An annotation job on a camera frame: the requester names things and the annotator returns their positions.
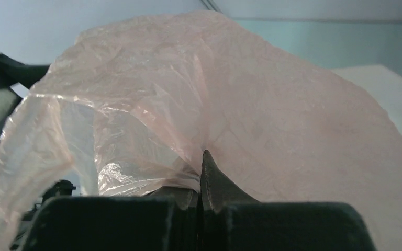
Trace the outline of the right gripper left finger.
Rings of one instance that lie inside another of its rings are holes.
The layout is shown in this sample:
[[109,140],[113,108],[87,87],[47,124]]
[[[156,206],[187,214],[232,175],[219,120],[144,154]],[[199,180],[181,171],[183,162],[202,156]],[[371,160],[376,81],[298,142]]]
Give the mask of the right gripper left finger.
[[198,193],[164,187],[143,197],[56,197],[21,250],[195,250]]

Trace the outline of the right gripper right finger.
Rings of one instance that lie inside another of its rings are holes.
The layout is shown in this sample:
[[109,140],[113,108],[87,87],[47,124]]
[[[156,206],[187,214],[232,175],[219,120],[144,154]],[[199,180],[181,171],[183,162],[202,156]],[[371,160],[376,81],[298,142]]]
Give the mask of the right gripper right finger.
[[203,154],[203,250],[375,250],[361,215],[341,202],[260,202]]

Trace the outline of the pink plastic trash bag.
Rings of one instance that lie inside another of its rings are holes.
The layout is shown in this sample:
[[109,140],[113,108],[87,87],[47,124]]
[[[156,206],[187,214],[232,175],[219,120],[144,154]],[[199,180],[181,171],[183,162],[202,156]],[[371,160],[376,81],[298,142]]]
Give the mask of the pink plastic trash bag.
[[199,188],[202,155],[260,201],[354,206],[402,250],[402,134],[379,94],[217,12],[141,16],[81,33],[0,140],[0,250],[71,169],[82,194]]

